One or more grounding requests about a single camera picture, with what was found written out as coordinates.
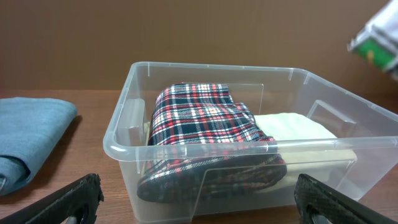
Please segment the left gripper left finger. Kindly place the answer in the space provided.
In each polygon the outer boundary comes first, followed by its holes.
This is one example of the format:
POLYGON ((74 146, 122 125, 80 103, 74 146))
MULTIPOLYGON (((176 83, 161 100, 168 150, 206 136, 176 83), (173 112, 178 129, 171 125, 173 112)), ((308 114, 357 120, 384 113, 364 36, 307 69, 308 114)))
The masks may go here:
POLYGON ((67 218, 94 224, 104 200, 98 174, 87 174, 41 200, 1 219, 1 224, 58 224, 67 218))

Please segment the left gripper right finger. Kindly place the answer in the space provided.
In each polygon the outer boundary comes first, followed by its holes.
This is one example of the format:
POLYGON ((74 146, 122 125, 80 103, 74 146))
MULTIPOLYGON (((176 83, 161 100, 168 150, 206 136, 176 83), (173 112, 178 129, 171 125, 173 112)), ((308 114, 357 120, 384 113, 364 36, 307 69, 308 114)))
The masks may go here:
POLYGON ((300 224, 397 224, 308 174, 298 176, 294 198, 300 224))

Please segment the cream cloth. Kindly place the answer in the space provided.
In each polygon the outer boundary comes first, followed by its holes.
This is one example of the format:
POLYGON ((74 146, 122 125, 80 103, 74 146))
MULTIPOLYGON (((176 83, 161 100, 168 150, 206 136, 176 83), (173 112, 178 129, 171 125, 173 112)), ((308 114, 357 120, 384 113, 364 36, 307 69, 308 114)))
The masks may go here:
MULTIPOLYGON (((334 138, 321 124, 297 113, 254 116, 215 109, 167 112, 155 116, 149 144, 209 144, 247 141, 334 138)), ((292 185, 293 172, 342 167, 356 161, 352 150, 261 154, 146 162, 137 193, 153 201, 207 196, 244 195, 273 186, 292 185)))

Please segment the plaid shirt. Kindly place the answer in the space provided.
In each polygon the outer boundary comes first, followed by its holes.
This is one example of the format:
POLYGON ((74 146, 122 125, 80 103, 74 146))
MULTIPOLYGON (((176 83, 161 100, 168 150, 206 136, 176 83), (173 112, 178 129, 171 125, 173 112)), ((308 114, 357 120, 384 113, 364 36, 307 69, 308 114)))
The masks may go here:
POLYGON ((287 173, 273 137, 220 83, 181 83, 155 101, 137 196, 177 203, 250 195, 287 173))

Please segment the white printed t-shirt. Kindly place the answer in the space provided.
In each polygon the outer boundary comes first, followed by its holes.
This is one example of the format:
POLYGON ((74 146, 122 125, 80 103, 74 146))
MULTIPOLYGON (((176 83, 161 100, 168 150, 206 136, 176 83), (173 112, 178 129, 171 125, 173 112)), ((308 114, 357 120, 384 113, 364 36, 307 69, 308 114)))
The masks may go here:
POLYGON ((373 15, 347 48, 397 80, 397 0, 373 15))

